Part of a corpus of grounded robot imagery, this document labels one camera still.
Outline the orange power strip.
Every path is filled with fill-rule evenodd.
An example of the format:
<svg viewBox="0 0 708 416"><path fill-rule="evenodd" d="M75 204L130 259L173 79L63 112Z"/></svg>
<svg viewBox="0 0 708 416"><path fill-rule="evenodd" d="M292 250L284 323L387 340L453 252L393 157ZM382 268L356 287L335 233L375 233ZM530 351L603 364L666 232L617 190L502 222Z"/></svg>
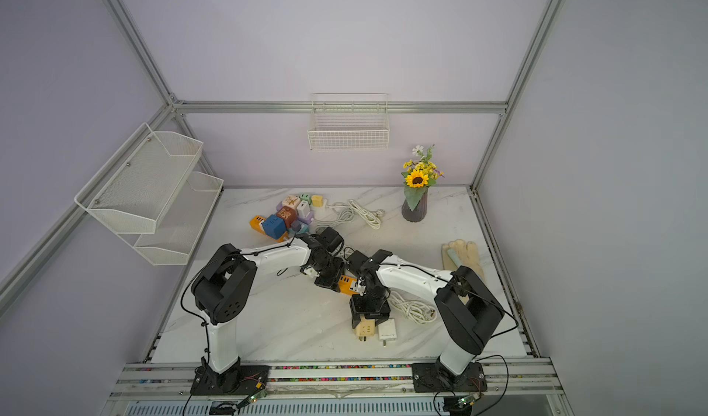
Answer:
<svg viewBox="0 0 708 416"><path fill-rule="evenodd" d="M341 276L337 283L339 292L349 296L361 294L361 285L357 278L350 276Z"/></svg>
<svg viewBox="0 0 708 416"><path fill-rule="evenodd" d="M266 217L256 215L249 222L250 227L258 233L265 235L277 242L287 239L288 230L286 224L280 216L275 214Z"/></svg>

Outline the beige cube adapter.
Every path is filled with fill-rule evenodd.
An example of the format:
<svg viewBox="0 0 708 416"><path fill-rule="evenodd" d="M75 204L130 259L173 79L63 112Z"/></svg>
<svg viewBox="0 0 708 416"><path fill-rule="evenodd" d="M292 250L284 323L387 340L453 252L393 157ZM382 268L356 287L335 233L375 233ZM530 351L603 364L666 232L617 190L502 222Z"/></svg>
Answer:
<svg viewBox="0 0 708 416"><path fill-rule="evenodd" d="M363 318L355 327L354 333L360 342L366 342L376 335L376 323L374 320Z"/></svg>

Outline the blue cube adapter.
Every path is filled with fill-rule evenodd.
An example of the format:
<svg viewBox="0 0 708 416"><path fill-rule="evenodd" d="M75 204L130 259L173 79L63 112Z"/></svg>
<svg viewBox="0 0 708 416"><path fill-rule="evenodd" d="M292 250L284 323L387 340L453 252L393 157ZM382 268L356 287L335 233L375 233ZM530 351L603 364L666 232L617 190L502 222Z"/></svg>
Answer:
<svg viewBox="0 0 708 416"><path fill-rule="evenodd" d="M261 224L265 235L278 241L283 239L283 235L287 233L287 228L283 220L278 218L276 214L268 216Z"/></svg>

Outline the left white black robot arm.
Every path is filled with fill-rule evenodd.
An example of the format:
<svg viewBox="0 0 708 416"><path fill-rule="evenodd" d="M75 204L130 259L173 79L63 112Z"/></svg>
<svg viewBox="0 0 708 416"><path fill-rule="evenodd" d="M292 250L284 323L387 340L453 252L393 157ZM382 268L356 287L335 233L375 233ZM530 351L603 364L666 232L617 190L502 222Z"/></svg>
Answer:
<svg viewBox="0 0 708 416"><path fill-rule="evenodd" d="M197 308L193 315L202 319L207 336L206 366L223 374L239 362L237 316L245 309L260 271L310 268L318 278L324 277L327 288L335 288L344 268L339 257L343 249L344 239L331 227L254 249L219 247L189 283Z"/></svg>

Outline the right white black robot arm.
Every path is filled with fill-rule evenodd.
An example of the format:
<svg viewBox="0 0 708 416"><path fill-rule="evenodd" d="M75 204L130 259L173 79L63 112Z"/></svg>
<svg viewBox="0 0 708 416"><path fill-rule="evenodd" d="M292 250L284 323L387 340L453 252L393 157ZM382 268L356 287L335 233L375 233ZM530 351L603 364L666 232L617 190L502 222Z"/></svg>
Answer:
<svg viewBox="0 0 708 416"><path fill-rule="evenodd" d="M449 342L437 358L438 370L448 377L463 375L506 316L479 275L467 266L454 271L421 268L386 250L371 257L355 251L346 261L360 285L360 292L350 298L352 327L363 330L387 322L394 291L433 305L448 335Z"/></svg>

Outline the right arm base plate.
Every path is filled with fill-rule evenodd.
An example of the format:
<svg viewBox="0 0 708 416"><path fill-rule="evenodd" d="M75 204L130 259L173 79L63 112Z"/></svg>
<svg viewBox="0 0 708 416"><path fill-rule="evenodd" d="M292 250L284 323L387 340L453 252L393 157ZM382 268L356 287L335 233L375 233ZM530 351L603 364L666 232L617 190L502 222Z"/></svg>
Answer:
<svg viewBox="0 0 708 416"><path fill-rule="evenodd" d="M488 384L480 363L470 363L461 375L454 375L439 362L411 366L416 393L486 392Z"/></svg>

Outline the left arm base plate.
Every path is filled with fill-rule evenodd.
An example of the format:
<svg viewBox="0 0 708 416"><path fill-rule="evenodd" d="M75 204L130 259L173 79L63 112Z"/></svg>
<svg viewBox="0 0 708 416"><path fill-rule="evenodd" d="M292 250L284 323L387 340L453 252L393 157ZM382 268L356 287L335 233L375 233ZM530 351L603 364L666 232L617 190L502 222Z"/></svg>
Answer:
<svg viewBox="0 0 708 416"><path fill-rule="evenodd" d="M195 369L190 389L193 396L252 396L267 387L271 368L267 365L234 364L216 373L204 360Z"/></svg>

